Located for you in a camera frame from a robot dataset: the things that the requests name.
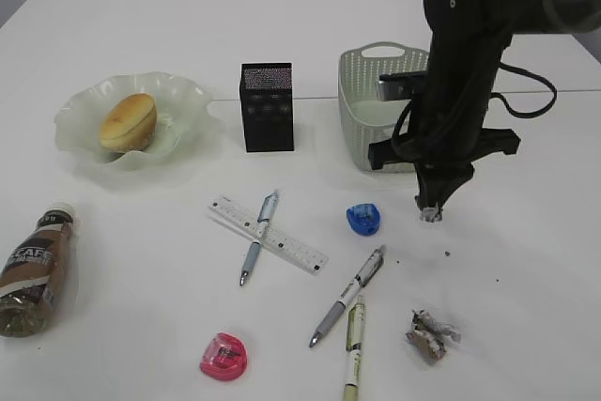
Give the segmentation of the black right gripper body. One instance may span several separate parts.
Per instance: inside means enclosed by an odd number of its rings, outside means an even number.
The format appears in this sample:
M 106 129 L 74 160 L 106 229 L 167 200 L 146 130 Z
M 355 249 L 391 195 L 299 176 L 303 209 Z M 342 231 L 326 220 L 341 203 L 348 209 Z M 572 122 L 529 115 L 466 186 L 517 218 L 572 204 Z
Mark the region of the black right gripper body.
M 412 164 L 423 169 L 439 169 L 444 176 L 451 170 L 471 168 L 471 163 L 489 154 L 516 153 L 520 143 L 517 135 L 508 129 L 485 129 L 483 122 L 488 103 L 503 95 L 490 87 L 478 88 L 468 95 L 467 106 L 439 140 L 427 142 L 425 129 L 425 98 L 423 88 L 405 88 L 401 100 L 405 103 L 394 124 L 393 135 L 384 141 L 369 145 L 367 159 L 371 170 L 382 170 L 394 164 Z

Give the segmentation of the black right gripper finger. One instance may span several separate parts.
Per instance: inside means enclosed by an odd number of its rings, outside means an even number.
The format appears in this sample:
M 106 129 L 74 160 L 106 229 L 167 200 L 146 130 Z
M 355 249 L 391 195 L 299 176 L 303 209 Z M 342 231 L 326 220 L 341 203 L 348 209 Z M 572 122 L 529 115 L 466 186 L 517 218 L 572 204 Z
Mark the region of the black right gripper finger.
M 441 207 L 441 178 L 438 173 L 417 173 L 419 191 L 416 195 L 418 208 Z
M 472 176 L 468 175 L 454 175 L 440 181 L 435 190 L 435 206 L 439 210 L 443 210 L 444 205 L 450 199 L 450 197 L 471 179 Z

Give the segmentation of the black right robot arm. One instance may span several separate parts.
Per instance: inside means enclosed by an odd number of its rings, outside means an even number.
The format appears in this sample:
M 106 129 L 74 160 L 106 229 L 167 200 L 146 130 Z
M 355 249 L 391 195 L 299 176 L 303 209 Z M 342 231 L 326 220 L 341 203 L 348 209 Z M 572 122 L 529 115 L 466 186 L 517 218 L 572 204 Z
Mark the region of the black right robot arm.
M 432 37 L 427 68 L 405 77 L 407 100 L 392 136 L 369 147 L 373 169 L 409 163 L 426 222 L 474 174 L 474 163 L 493 153 L 512 155 L 511 130 L 487 129 L 494 82 L 512 38 L 524 34 L 589 33 L 600 25 L 600 0 L 424 0 Z

